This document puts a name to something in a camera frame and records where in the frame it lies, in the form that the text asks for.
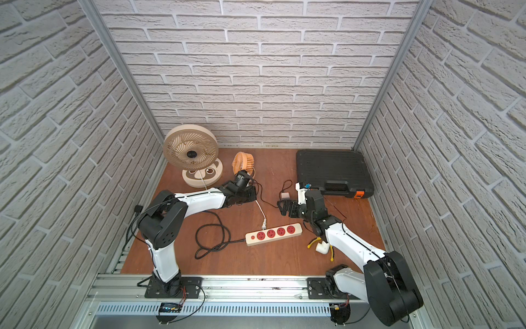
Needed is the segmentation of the beige red power strip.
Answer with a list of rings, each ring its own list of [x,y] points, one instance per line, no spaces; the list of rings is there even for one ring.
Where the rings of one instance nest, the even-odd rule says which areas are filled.
[[[245,235],[245,242],[248,246],[254,246],[298,237],[302,235],[302,233],[303,229],[300,223],[291,223],[285,226],[249,232]]]

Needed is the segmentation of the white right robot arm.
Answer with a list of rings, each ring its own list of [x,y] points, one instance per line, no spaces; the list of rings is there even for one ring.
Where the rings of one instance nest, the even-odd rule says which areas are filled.
[[[366,302],[385,326],[407,322],[424,305],[408,263],[400,253],[385,252],[367,243],[341,219],[330,215],[324,204],[284,200],[278,202],[278,208],[283,216],[301,219],[319,242],[338,249],[361,269],[357,272],[341,264],[327,270],[322,280],[309,279],[312,299],[355,297]]]

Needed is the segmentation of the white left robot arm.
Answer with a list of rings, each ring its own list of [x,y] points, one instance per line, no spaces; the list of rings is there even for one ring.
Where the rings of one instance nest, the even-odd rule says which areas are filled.
[[[163,284],[172,285],[180,276],[174,242],[187,217],[254,201],[254,186],[239,187],[231,182],[194,193],[161,191],[136,222],[151,253],[153,277]]]

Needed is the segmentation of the white pipe elbow fitting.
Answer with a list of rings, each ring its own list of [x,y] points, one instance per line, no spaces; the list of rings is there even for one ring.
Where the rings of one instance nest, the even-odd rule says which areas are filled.
[[[320,254],[328,254],[330,251],[330,244],[321,241],[317,243],[315,250]]]

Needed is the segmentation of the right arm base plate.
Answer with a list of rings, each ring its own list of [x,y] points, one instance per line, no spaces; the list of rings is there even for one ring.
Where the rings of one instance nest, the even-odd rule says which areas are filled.
[[[327,278],[306,278],[307,292],[310,300],[358,300],[356,296],[343,293]]]

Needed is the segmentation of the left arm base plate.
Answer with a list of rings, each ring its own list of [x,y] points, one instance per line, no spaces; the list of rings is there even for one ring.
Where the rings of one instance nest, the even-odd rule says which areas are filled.
[[[163,282],[154,274],[146,286],[145,298],[149,299],[187,299],[196,300],[201,293],[203,278],[198,276],[176,276],[169,282]]]

